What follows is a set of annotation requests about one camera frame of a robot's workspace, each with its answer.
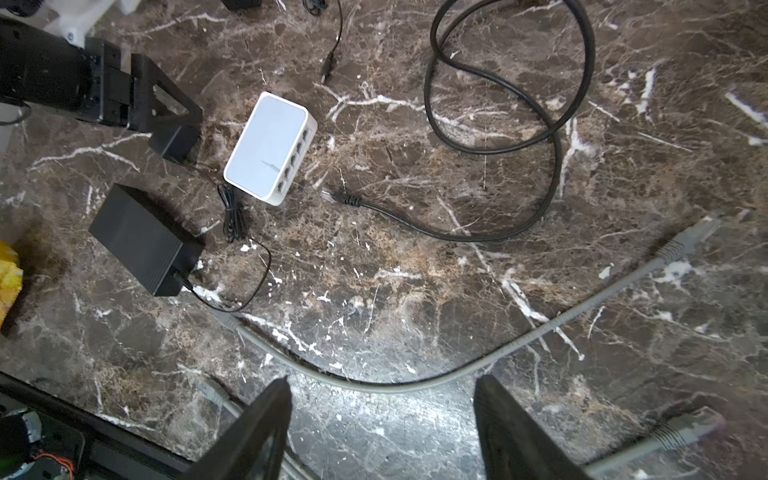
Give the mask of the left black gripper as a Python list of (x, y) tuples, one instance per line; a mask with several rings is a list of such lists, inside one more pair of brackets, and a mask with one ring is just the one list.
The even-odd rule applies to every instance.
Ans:
[(131, 55), (130, 74), (121, 69), (120, 48), (106, 40), (86, 38), (84, 52), (90, 83), (80, 120), (149, 133), (149, 146), (162, 159), (188, 162), (202, 109), (146, 55)]

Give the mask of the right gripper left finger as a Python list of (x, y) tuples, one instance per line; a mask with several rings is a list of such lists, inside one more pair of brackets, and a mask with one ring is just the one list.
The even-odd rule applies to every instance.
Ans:
[(272, 381), (183, 479), (276, 479), (292, 412), (290, 385)]

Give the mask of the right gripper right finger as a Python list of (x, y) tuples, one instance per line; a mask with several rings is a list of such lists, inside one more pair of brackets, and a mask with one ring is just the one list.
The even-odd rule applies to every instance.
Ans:
[(586, 479), (492, 375), (475, 383), (473, 399), (488, 479)]

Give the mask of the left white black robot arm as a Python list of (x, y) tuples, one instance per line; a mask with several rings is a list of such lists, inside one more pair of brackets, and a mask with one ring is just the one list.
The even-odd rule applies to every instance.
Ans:
[(110, 1), (4, 1), (1, 101), (25, 120), (33, 105), (80, 121), (146, 133), (182, 164), (200, 137), (201, 108), (148, 56), (123, 70), (120, 48), (90, 36)]

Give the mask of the small black power adapter far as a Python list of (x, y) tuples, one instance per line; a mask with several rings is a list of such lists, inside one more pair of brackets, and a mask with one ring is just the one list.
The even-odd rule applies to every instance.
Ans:
[(223, 5), (232, 12), (243, 11), (261, 6), (261, 0), (222, 0)]

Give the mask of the yellow snack bag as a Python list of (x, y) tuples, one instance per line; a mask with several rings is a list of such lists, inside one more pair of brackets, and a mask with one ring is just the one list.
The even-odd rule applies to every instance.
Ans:
[(18, 253), (4, 241), (0, 241), (0, 325), (16, 302), (23, 287), (23, 270)]

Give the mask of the white network switch box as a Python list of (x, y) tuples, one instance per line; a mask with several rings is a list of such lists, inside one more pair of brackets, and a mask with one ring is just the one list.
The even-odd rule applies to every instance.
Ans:
[(281, 205), (316, 131), (307, 108), (261, 93), (224, 168), (224, 180), (262, 202)]

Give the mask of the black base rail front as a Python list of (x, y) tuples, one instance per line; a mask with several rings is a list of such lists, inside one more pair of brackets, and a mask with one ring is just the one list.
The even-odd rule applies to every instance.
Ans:
[(6, 373), (3, 479), (177, 479), (192, 462)]

